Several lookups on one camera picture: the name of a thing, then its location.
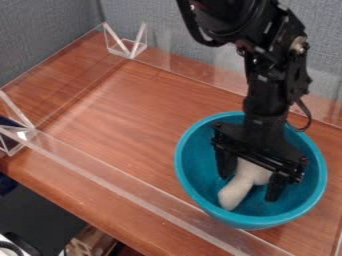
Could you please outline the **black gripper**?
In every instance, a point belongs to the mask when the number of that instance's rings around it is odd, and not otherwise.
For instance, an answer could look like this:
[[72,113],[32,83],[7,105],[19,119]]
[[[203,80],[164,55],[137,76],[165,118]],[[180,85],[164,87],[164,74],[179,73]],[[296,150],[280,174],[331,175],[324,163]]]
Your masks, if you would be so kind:
[[286,139],[287,114],[260,116],[247,114],[240,123],[215,121],[211,144],[222,179],[234,174],[242,158],[274,174],[270,177],[266,200],[275,202],[288,183],[299,183],[308,158]]

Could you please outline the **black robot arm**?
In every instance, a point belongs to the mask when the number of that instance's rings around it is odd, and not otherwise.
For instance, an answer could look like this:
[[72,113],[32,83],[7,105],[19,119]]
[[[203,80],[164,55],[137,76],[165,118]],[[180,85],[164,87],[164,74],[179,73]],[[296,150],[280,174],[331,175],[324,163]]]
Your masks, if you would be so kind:
[[308,159],[286,141],[290,107],[308,108],[306,27],[279,0],[176,0],[194,40],[208,47],[228,43],[244,58],[247,96],[240,124],[216,122],[211,143],[219,174],[234,172],[240,159],[271,172],[266,199],[280,197],[302,181]]

